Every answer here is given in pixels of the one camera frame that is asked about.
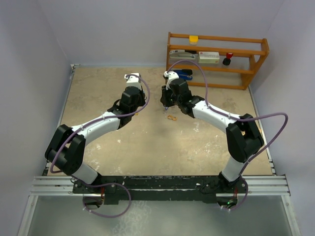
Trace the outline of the orange S carabiner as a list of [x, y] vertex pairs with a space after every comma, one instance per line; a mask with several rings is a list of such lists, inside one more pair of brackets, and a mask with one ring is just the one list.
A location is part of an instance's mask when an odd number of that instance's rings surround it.
[[168, 118], [169, 120], [173, 120], [173, 121], [176, 121], [176, 120], [177, 120], [177, 118], [174, 117], [174, 116], [172, 116], [172, 115], [168, 115], [167, 118]]

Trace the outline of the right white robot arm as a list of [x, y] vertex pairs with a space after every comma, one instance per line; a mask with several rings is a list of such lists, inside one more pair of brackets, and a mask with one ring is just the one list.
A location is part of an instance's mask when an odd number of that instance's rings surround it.
[[226, 134], [230, 158], [219, 174], [219, 187], [223, 192], [231, 192], [240, 179], [245, 163], [264, 145], [255, 121], [239, 121], [252, 116], [229, 115], [218, 108], [214, 111], [205, 98], [192, 95], [183, 79], [167, 79], [161, 91], [160, 101], [165, 107], [178, 106], [183, 114], [203, 120]]

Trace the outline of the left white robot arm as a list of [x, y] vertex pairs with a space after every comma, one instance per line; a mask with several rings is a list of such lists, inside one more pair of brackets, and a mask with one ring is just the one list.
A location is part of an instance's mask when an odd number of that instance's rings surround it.
[[137, 109], [144, 105], [142, 88], [125, 88], [121, 98], [96, 119], [73, 127], [60, 125], [46, 149], [45, 158], [64, 174], [82, 180], [89, 192], [99, 191], [99, 173], [83, 161], [85, 147], [99, 137], [124, 127]]

